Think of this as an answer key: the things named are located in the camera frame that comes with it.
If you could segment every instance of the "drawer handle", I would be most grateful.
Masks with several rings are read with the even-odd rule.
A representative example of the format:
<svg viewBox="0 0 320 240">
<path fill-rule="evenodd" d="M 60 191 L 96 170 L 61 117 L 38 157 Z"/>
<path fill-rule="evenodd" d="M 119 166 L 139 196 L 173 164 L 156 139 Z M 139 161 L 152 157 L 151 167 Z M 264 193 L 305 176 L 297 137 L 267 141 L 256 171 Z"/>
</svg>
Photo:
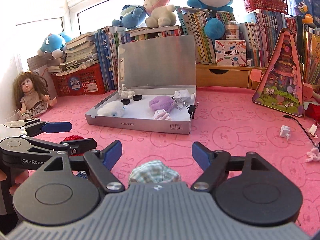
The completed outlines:
<svg viewBox="0 0 320 240">
<path fill-rule="evenodd" d="M 225 70 L 225 69 L 209 69 L 211 73 L 213 74 L 217 74 L 217 75 L 221 75 L 224 73 L 227 73 L 229 70 Z"/>
</svg>

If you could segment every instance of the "blue package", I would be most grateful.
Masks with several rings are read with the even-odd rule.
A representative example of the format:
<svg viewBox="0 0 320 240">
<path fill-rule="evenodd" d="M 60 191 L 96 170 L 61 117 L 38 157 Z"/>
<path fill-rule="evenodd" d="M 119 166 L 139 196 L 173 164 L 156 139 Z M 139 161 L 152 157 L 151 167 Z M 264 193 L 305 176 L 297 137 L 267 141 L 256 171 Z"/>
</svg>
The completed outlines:
<svg viewBox="0 0 320 240">
<path fill-rule="evenodd" d="M 320 27 L 320 0 L 288 0 L 288 14 L 299 15 L 303 23 Z"/>
</svg>

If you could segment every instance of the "jar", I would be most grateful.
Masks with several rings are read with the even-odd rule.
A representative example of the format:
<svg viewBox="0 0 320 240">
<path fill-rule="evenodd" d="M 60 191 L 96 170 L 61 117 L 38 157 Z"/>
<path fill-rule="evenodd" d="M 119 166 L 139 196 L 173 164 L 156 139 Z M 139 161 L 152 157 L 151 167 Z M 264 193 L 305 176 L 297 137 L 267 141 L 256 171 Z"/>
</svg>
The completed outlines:
<svg viewBox="0 0 320 240">
<path fill-rule="evenodd" d="M 227 40 L 239 40 L 239 25 L 237 22 L 225 22 Z"/>
</svg>

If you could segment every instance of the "wooden shelf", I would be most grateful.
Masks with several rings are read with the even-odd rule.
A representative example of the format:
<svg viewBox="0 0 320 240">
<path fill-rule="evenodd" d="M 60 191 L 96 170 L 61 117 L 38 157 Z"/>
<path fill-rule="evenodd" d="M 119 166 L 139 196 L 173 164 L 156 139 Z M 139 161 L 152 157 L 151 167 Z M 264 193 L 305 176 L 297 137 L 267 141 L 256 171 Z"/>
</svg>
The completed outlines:
<svg viewBox="0 0 320 240">
<path fill-rule="evenodd" d="M 260 69 L 261 71 L 265 71 L 265 67 L 242 67 L 242 66 L 217 66 L 216 64 L 203 64 L 196 63 L 196 69 L 225 69 L 225 70 L 252 70 L 252 69 Z"/>
</svg>

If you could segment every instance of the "black bottle cap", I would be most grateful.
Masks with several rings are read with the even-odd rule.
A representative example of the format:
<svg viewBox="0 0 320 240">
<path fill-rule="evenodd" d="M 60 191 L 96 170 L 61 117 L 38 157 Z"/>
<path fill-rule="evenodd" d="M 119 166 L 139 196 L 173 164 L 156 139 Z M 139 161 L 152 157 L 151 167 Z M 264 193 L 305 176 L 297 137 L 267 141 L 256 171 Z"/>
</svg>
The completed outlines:
<svg viewBox="0 0 320 240">
<path fill-rule="evenodd" d="M 129 99 L 129 98 L 122 99 L 122 100 L 121 100 L 121 103 L 122 103 L 124 106 L 126 106 L 126 105 L 130 104 L 130 99 Z"/>
<path fill-rule="evenodd" d="M 139 101 L 142 99 L 142 95 L 135 95 L 133 96 L 133 101 Z"/>
</svg>

